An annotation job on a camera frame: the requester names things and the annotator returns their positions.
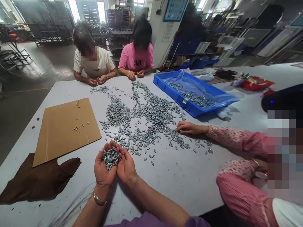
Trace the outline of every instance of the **pink t-shirt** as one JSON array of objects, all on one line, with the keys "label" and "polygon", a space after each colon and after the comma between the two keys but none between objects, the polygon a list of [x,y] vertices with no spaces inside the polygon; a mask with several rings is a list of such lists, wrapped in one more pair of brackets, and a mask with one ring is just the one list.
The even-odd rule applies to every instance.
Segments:
[{"label": "pink t-shirt", "polygon": [[154,51],[150,43],[147,51],[135,51],[134,43],[125,45],[118,68],[139,72],[146,67],[154,67]]}]

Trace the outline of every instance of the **floor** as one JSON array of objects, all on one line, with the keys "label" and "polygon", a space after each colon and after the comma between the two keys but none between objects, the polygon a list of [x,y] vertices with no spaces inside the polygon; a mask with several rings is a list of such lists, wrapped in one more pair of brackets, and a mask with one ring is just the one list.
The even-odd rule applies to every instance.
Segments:
[{"label": "floor", "polygon": [[[12,72],[20,76],[4,76],[4,100],[0,100],[0,165],[18,140],[38,107],[57,81],[74,80],[74,45],[50,43],[36,46],[32,43],[18,44],[19,50],[26,49],[32,58],[30,64],[21,65]],[[260,59],[239,56],[233,66],[259,65]]]}]

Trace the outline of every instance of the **hand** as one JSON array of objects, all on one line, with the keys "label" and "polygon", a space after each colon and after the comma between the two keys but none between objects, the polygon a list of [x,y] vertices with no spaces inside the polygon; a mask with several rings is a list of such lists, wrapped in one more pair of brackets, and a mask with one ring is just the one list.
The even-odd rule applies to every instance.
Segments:
[{"label": "hand", "polygon": [[122,159],[118,164],[117,174],[123,183],[127,184],[130,188],[133,188],[138,179],[134,160],[126,148],[117,145],[117,150],[122,155]]},{"label": "hand", "polygon": [[99,84],[99,85],[102,85],[102,84],[104,84],[106,81],[107,81],[107,76],[106,76],[106,75],[103,75],[103,76],[100,77],[100,79],[98,79],[98,84]]},{"label": "hand", "polygon": [[129,71],[127,76],[130,80],[136,80],[136,74],[133,71]]},{"label": "hand", "polygon": [[87,81],[88,85],[90,86],[96,86],[97,85],[97,81],[92,79],[92,78],[88,78]]},{"label": "hand", "polygon": [[180,121],[177,125],[177,131],[180,134],[206,134],[209,131],[209,126],[195,125],[190,122]]},{"label": "hand", "polygon": [[95,160],[94,172],[97,182],[96,188],[104,192],[109,191],[117,173],[117,166],[113,166],[111,170],[108,171],[106,165],[102,162],[104,151],[111,149],[113,146],[116,147],[116,142],[110,141],[109,144],[106,143],[102,151],[99,151]]},{"label": "hand", "polygon": [[143,70],[141,70],[140,72],[137,72],[138,78],[144,77],[144,74],[145,74],[145,72]]}]

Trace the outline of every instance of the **pink sleeve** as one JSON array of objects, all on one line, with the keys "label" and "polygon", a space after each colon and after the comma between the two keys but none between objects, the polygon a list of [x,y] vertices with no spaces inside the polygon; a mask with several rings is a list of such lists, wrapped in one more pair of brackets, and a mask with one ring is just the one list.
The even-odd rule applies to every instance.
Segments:
[{"label": "pink sleeve", "polygon": [[149,55],[148,55],[148,59],[146,62],[146,67],[150,66],[153,68],[154,67],[154,50],[152,48],[152,44],[149,44],[148,52],[149,52]]},{"label": "pink sleeve", "polygon": [[123,48],[122,50],[122,53],[121,53],[121,57],[120,57],[120,62],[119,62],[119,66],[118,66],[118,69],[119,68],[124,68],[124,69],[127,69],[127,51],[126,51],[126,46]]},{"label": "pink sleeve", "polygon": [[226,205],[238,217],[254,226],[269,226],[264,203],[267,195],[251,184],[256,166],[248,160],[226,162],[219,171],[217,184]]},{"label": "pink sleeve", "polygon": [[210,125],[206,135],[227,147],[267,158],[266,134]]}]

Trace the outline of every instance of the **table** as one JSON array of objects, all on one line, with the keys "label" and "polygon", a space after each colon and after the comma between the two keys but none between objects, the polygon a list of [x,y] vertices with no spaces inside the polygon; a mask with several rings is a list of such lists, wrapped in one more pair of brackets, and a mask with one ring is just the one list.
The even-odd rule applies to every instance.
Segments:
[{"label": "table", "polygon": [[[303,83],[302,69],[292,67],[290,64],[257,66],[254,68],[235,67],[231,69],[269,79],[276,83],[272,88],[277,90]],[[152,83],[152,74],[146,75],[139,80],[146,84],[155,95],[172,100]],[[112,78],[105,85],[111,85],[110,88],[114,85],[123,89],[126,93],[131,91],[131,81],[127,77]],[[215,86],[225,91],[240,92],[244,96],[239,102],[230,105],[233,112],[231,120],[212,119],[214,116],[209,114],[202,116],[198,120],[187,114],[185,116],[187,121],[195,124],[232,126],[242,130],[267,131],[267,114],[261,109],[260,105],[262,92],[255,93],[239,88],[235,89],[229,86],[229,83],[215,84]],[[7,182],[14,177],[27,155],[35,152],[45,108],[89,97],[97,122],[106,119],[105,112],[110,103],[109,98],[105,94],[99,92],[91,93],[90,91],[91,88],[88,85],[78,81],[55,83],[1,165],[0,192],[4,190]],[[122,102],[132,107],[133,103],[130,97],[122,95],[120,91],[117,91],[116,94],[117,96],[121,94],[118,97],[121,98]],[[116,132],[118,128],[111,127],[110,131],[112,133]],[[71,219],[66,224],[66,226],[71,226],[79,211],[83,209],[86,203],[85,199],[90,195],[95,185],[93,172],[95,157],[106,142],[104,140],[105,133],[101,131],[101,134],[103,135],[102,139],[58,159],[58,164],[61,164],[70,158],[79,157],[82,164],[56,199],[38,202],[23,201],[12,205],[1,205],[1,224],[3,226],[38,226],[39,224],[41,224],[40,226],[49,226],[61,215],[64,215],[67,208],[71,206],[73,211],[71,211],[72,209],[68,210],[68,212],[71,211]],[[150,160],[144,162],[144,155],[140,157],[133,156],[133,158],[137,173],[150,186],[181,205],[190,215],[201,215],[223,205],[216,184],[217,172],[224,162],[237,156],[217,145],[212,146],[214,153],[207,155],[204,154],[205,148],[199,150],[194,144],[190,144],[190,146],[191,149],[178,149],[176,151],[174,147],[168,146],[166,139],[161,139],[160,143],[156,143],[154,147],[151,147],[151,149],[155,148],[158,151],[154,158],[155,166],[151,165]],[[197,150],[197,154],[192,151],[192,148]],[[125,192],[123,187],[121,188],[119,184],[116,184],[113,191],[113,200],[108,203],[110,204],[110,209],[106,224],[120,223],[123,219],[131,220],[140,216],[140,212],[130,201],[128,193]],[[75,207],[76,203],[80,201],[82,201],[82,204]]]}]

